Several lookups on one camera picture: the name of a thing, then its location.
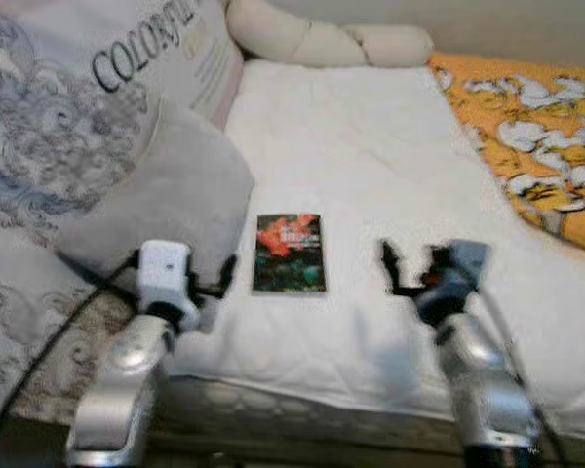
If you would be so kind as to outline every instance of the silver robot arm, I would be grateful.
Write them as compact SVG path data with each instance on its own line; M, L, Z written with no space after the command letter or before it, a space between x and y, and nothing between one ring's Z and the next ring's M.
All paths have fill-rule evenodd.
M199 294L222 297L231 282L235 257L224 265L219 284L199 288L190 256L187 246L165 241L148 241L139 250L139 315L110 346L80 402L67 438L68 466L141 465L166 378L162 361L181 333L197 329Z
M399 259L387 242L382 248L391 293L410 297L418 317L436 332L436 353L448 381L466 466L538 466L531 398L503 349L476 316L464 311L466 298L478 287L488 247L452 241L445 248L432 248L432 263L421 276L420 288L401 286Z

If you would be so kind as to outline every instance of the book cover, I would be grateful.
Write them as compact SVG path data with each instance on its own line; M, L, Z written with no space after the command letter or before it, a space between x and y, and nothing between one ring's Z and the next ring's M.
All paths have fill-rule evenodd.
M271 293L327 290L319 215L258 217L253 290Z

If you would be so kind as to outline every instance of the orange floral bedspread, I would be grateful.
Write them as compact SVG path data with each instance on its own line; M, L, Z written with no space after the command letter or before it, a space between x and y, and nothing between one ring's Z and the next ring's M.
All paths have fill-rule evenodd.
M430 66L520 216L585 249L585 69L439 53Z

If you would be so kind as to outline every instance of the white mattress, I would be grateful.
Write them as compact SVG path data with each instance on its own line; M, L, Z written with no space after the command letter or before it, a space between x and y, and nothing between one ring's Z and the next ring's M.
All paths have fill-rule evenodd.
M450 418L432 333L385 294L377 240L413 282L424 246L490 243L484 286L514 332L537 397L585 438L585 252L516 217L424 68L247 64L226 132L256 177L236 280L214 330L180 342L193 375L351 410ZM255 218L323 217L329 292L252 295ZM469 310L491 327L473 297Z

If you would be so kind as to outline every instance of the black wire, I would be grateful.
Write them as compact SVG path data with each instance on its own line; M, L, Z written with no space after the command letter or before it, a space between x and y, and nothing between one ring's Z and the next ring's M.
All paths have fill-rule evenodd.
M555 429L553 429L553 427L548 422L548 418L546 417L546 414L544 413L542 407L533 398L528 382L523 375L522 363L514 355L512 349L513 339L511 337L511 331L509 329L509 326L507 325L507 322L504 320L504 317L500 311L500 307L498 307L498 304L487 290L478 286L477 284L478 282L475 280L472 273L470 273L470 271L468 271L468 269L464 265L456 262L454 259L451 260L451 263L457 269L462 278L464 278L468 282L470 288L472 288L472 290L479 295L481 300L486 305L486 308L489 311L492 319L496 323L496 326L499 328L499 332L503 338L503 341L505 341L504 344L508 350L509 359L514 371L516 383L518 383L518 385L520 385L528 394L531 403L533 404L533 412L535 414L535 418L537 418L537 420L541 424L542 429L546 434L546 438L553 447L553 451L555 452L555 455L557 456L559 463L562 465L563 468L569 468L569 463L566 457L566 451L564 449L562 441L559 438L559 435L555 432Z
M98 284L96 288L83 299L75 308L73 313L69 316L69 318L60 326L60 328L50 337L50 339L46 342L43 349L39 352L37 357L32 361L26 373L19 379L17 385L11 390L11 393L7 397L7 399L2 404L2 408L0 409L0 435L6 424L9 416L9 412L11 412L11 408L15 404L18 396L21 394L23 389L26 387L30 377L35 373L37 368L41 365L41 363L46 359L48 354L53 350L55 345L59 342L62 336L69 330L69 328L73 325L73 323L78 320L78 318L82 315L84 310L91 305L91 303L96 300L100 294L102 294L106 289L108 289L108 285L112 284L118 277L121 275L128 267L133 266L137 263L137 251L135 251L130 258L124 261L121 265L117 267L109 276L105 279L102 284Z

